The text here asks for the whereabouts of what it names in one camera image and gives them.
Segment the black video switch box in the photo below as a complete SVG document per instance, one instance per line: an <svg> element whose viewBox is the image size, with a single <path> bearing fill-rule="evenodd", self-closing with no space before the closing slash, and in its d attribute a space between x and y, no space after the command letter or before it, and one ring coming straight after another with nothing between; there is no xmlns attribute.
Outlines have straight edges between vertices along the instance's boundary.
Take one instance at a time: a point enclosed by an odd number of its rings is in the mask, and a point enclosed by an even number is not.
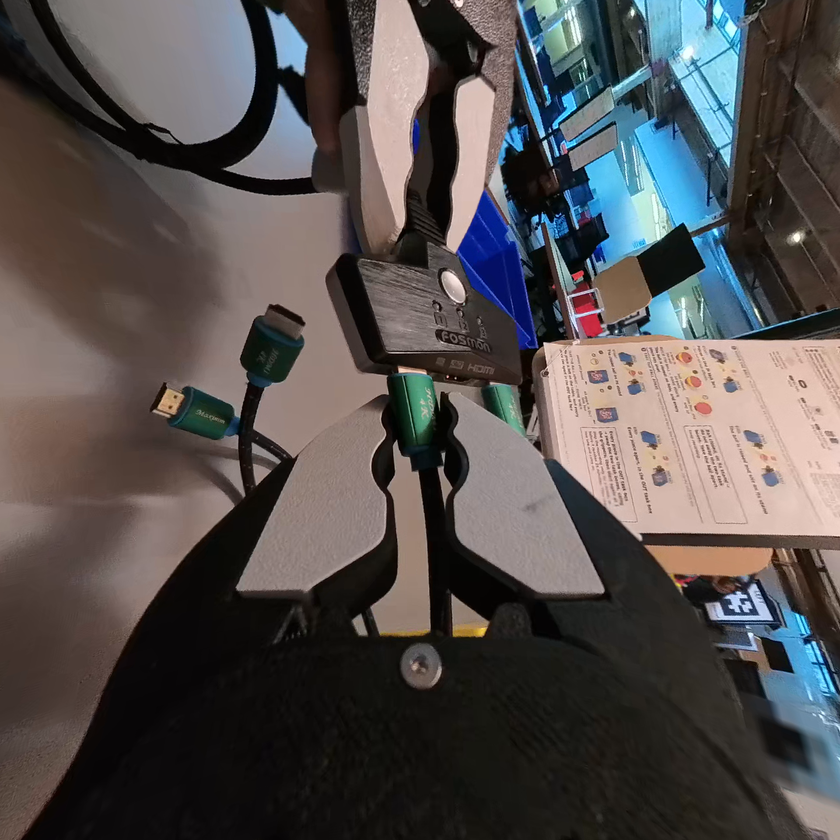
<svg viewBox="0 0 840 840"><path fill-rule="evenodd" d="M388 255L342 255L327 288L356 368L426 373L436 382L522 383L511 306L448 250L415 190Z"/></svg>

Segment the person's left hand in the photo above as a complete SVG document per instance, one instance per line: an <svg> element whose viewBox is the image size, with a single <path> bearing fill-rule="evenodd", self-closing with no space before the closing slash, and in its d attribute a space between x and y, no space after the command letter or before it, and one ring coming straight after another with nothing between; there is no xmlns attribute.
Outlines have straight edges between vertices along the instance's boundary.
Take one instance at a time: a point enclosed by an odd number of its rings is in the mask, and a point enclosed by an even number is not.
<svg viewBox="0 0 840 840"><path fill-rule="evenodd" d="M308 118L318 151L337 159L341 154L343 68L327 2L302 3L298 31L307 44L304 70Z"/></svg>

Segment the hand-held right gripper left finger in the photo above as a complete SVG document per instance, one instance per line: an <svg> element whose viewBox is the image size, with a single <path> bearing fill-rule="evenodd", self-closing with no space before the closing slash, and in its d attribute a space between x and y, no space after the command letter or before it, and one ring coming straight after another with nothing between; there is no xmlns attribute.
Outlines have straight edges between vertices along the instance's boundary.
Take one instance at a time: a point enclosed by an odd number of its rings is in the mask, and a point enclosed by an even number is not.
<svg viewBox="0 0 840 840"><path fill-rule="evenodd" d="M299 454L239 578L243 597L379 601L397 573L394 437L378 395Z"/></svg>

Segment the blue plastic bin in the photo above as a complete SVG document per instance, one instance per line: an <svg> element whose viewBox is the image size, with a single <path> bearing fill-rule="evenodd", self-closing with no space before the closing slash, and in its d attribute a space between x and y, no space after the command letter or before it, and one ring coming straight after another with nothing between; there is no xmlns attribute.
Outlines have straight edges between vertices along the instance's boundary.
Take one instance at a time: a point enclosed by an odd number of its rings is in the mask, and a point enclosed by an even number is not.
<svg viewBox="0 0 840 840"><path fill-rule="evenodd" d="M515 321L520 349L536 350L538 341L520 251L488 191L479 200L457 254L480 293Z"/></svg>

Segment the black white marker tag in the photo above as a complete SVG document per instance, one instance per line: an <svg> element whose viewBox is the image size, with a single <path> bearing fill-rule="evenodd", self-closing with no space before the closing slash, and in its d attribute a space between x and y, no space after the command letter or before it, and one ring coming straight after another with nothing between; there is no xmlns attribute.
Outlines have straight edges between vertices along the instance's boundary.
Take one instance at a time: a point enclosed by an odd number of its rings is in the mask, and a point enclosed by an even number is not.
<svg viewBox="0 0 840 840"><path fill-rule="evenodd" d="M703 610L707 620L718 625L785 626L777 602L758 579L739 591L722 595L718 600L705 604Z"/></svg>

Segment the yellow plastic bin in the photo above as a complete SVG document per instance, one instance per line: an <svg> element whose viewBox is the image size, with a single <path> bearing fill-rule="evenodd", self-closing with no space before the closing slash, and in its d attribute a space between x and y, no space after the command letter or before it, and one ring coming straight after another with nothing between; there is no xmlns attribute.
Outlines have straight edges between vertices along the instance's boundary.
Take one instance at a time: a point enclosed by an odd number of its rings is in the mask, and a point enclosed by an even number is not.
<svg viewBox="0 0 840 840"><path fill-rule="evenodd" d="M479 624L479 623L466 623L466 624L457 624L453 626L452 632L449 634L451 637L483 637L485 636L488 629L488 625L486 623ZM435 633L431 631L429 628L424 629L413 629L410 631L384 631L380 632L380 636L382 637L426 637L426 636L433 636L433 637L441 637L441 633Z"/></svg>

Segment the wooden shelving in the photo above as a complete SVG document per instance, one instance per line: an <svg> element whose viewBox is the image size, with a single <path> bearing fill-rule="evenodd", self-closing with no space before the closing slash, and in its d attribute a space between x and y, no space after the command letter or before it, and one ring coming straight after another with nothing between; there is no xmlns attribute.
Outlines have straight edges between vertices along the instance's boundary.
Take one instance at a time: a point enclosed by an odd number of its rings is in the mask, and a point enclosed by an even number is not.
<svg viewBox="0 0 840 840"><path fill-rule="evenodd" d="M727 251L763 324L838 308L839 2L745 2Z"/></svg>

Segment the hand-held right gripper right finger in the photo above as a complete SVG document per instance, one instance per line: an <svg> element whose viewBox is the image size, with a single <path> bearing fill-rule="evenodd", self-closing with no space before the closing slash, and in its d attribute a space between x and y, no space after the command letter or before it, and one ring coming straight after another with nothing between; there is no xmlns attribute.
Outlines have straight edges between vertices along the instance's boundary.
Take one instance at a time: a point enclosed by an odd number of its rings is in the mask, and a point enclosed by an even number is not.
<svg viewBox="0 0 840 840"><path fill-rule="evenodd" d="M516 595L606 593L540 452L461 393L444 394L447 529L456 554Z"/></svg>

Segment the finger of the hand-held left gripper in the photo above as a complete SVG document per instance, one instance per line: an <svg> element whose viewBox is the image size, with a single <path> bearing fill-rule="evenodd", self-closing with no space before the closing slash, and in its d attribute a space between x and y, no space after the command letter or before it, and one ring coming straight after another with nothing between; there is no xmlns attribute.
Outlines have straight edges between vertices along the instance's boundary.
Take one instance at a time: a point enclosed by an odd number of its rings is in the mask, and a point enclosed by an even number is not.
<svg viewBox="0 0 840 840"><path fill-rule="evenodd" d="M339 137L353 225L365 254L392 251L406 224L413 125L429 56L406 1L337 2Z"/></svg>
<svg viewBox="0 0 840 840"><path fill-rule="evenodd" d="M495 99L480 75L459 80L434 98L434 220L452 253L485 190Z"/></svg>

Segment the tan and black board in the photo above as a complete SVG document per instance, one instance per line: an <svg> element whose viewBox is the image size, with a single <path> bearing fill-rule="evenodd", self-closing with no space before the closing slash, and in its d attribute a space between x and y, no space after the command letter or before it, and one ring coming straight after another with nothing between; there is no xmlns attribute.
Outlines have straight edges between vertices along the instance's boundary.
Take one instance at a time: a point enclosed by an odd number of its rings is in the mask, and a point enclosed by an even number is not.
<svg viewBox="0 0 840 840"><path fill-rule="evenodd" d="M706 268L686 224L635 255L601 271L593 280L604 324L614 324L645 310L653 298Z"/></svg>

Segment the grey desk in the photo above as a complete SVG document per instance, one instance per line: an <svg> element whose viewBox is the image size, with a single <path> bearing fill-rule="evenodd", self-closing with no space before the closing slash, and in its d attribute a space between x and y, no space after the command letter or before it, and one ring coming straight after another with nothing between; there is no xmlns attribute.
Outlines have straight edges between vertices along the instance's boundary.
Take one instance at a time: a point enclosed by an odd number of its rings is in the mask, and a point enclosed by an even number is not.
<svg viewBox="0 0 840 840"><path fill-rule="evenodd" d="M405 637L360 636L377 601L250 598L236 585L299 453L276 464L191 548L176 522L210 518L226 468L249 456L257 388L247 381L236 454L172 447L144 420L158 379L234 346L289 373L291 346L265 310L328 275L338 210L309 194L282 206L257 246L268 301L255 321L214 256L119 160L67 161L69 125L23 99L3 151L9 271L32 287L31 329L3 324L2 830L21 838L518 838L524 794L499 792L511 760L478 728L492 678L470 647L432 637L441 669L406 681ZM331 419L325 391L364 385L339 336L304 350L291 412L311 435Z"/></svg>

